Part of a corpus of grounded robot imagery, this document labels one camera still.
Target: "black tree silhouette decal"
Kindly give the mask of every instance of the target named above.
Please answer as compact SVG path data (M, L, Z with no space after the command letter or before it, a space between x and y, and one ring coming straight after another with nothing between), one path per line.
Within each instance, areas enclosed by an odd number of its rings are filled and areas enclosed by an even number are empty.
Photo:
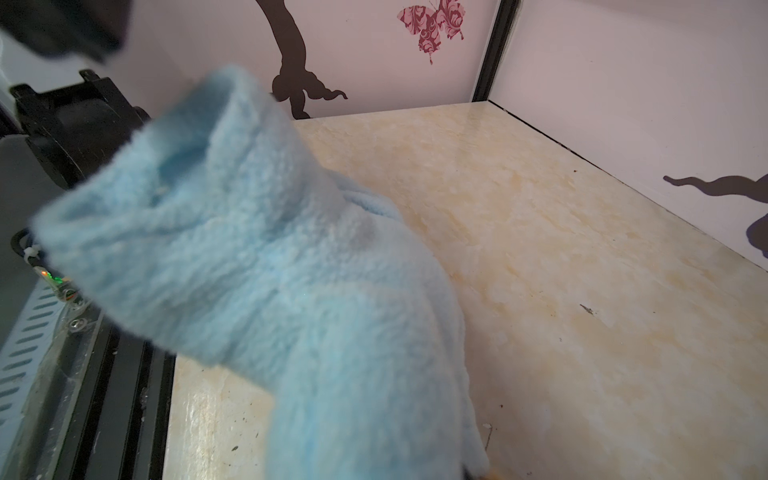
M720 177L711 182L705 182L696 177L687 177L676 180L674 178L669 178L666 175L664 176L664 179L676 187L681 185L693 185L711 197L743 195L752 200L768 204L768 175L761 177L758 181L738 175ZM760 218L746 229L746 238L750 241L750 244L753 247L762 251L763 256L768 258L768 215Z
M304 111L306 95L313 100L324 98L332 100L339 95L346 100L341 90L331 91L317 79L314 73L306 70L306 45L299 27L286 8L285 0L256 0L272 27L277 47L283 54L283 66L280 74L272 80L272 95L277 101L290 99L293 118L310 118Z

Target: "fleece cloth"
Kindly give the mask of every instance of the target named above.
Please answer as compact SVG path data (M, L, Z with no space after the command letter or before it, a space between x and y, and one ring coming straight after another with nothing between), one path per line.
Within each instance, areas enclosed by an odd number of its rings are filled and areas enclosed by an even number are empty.
M487 472L445 271L389 199L321 167L239 68L33 229L126 330L274 394L267 478Z

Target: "black cable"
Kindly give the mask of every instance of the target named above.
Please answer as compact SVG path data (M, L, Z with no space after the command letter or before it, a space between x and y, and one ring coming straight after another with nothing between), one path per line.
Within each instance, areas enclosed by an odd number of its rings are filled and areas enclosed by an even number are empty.
M22 238L26 236L30 236L29 229L22 228L11 237L11 249L21 258L24 258L24 249L26 248L26 245L22 245Z

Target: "black corner strip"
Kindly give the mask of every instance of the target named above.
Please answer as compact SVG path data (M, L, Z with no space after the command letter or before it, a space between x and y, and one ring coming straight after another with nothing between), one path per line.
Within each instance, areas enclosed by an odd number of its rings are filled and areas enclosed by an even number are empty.
M472 101L486 101L491 94L493 79L496 77L496 71L502 62L504 47L507 45L507 38L512 31L521 1L501 0L498 4L496 20L488 40L488 48L485 50L485 58L483 58L482 67L480 67L480 75Z

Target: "light blue fleece fabric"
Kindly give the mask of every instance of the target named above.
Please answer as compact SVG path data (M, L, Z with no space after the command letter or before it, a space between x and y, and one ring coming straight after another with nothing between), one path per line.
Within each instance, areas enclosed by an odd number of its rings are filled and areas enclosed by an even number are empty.
M212 74L33 226L125 329L275 395L267 478L488 470L445 272L240 69Z

